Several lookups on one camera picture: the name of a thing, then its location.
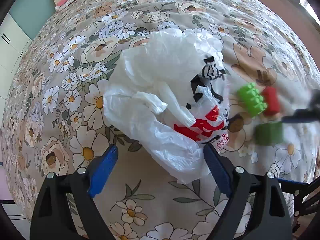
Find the red toy brick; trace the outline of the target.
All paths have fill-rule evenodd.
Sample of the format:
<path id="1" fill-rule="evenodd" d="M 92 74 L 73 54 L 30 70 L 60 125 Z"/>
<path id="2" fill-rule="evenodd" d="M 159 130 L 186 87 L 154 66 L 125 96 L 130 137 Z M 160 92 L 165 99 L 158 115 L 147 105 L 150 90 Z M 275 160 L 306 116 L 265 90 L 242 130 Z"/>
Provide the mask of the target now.
<path id="1" fill-rule="evenodd" d="M 265 116 L 274 116 L 280 113 L 280 104 L 278 100 L 278 93 L 277 90 L 273 87 L 265 87 L 262 91 L 262 96 L 264 101 L 267 104 L 267 108 L 264 111 Z"/>

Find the dark green toy block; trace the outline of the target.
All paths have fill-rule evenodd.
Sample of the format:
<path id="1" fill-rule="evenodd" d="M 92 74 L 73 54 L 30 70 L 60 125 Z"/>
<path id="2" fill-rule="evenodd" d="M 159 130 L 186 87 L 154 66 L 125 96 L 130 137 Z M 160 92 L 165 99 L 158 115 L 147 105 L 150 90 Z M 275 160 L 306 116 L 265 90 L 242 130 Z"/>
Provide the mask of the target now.
<path id="1" fill-rule="evenodd" d="M 260 146 L 274 146 L 283 142 L 283 124 L 268 122 L 259 124 L 254 129 L 254 140 Z"/>

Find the light green toy brick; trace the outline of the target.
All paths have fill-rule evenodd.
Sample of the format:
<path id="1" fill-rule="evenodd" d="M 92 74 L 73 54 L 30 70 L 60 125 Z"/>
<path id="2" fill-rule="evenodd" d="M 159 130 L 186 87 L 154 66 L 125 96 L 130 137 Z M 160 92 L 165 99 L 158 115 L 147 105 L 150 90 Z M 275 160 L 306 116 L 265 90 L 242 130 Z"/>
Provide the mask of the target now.
<path id="1" fill-rule="evenodd" d="M 256 83 L 250 82 L 242 86 L 237 94 L 251 117 L 255 117 L 267 109 L 267 103 L 257 89 Z"/>

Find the white plastic bag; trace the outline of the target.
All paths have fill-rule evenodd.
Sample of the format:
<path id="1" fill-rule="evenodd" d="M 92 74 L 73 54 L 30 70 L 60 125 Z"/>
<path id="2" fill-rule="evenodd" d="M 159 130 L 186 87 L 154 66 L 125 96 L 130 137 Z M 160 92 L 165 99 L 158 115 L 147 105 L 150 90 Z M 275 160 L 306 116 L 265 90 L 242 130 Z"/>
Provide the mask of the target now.
<path id="1" fill-rule="evenodd" d="M 164 29 L 121 52 L 103 95 L 104 116 L 180 183 L 209 173 L 203 147 L 228 142 L 222 42 L 207 31 Z"/>

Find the floral bed quilt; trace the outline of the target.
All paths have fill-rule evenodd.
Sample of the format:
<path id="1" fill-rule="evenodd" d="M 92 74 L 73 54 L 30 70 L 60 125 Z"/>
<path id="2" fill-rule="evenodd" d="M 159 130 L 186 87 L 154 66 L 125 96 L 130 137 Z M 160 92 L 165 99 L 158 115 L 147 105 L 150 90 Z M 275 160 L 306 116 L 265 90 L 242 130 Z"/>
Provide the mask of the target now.
<path id="1" fill-rule="evenodd" d="M 77 0 L 55 13 L 23 56 L 2 120 L 9 191 L 31 219 L 49 172 L 88 166 L 109 144 L 119 160 L 96 198 L 116 239 L 205 239 L 227 197 L 212 176 L 179 185 L 141 144 L 103 115 L 103 92 L 121 53 L 154 31 L 209 33 L 222 45 L 232 93 L 222 155 L 249 172 L 309 183 L 319 176 L 319 124 L 284 126 L 284 142 L 260 148 L 236 89 L 274 87 L 282 113 L 305 104 L 319 70 L 303 42 L 258 0 Z"/>

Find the white wardrobe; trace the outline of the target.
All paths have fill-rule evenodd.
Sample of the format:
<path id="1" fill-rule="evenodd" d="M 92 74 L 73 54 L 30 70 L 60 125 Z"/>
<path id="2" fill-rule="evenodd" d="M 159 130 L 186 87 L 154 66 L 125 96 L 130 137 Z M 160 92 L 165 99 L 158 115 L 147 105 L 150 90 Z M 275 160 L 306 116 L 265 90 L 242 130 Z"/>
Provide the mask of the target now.
<path id="1" fill-rule="evenodd" d="M 1 98 L 6 99 L 18 65 L 31 39 L 7 13 L 1 23 Z"/>

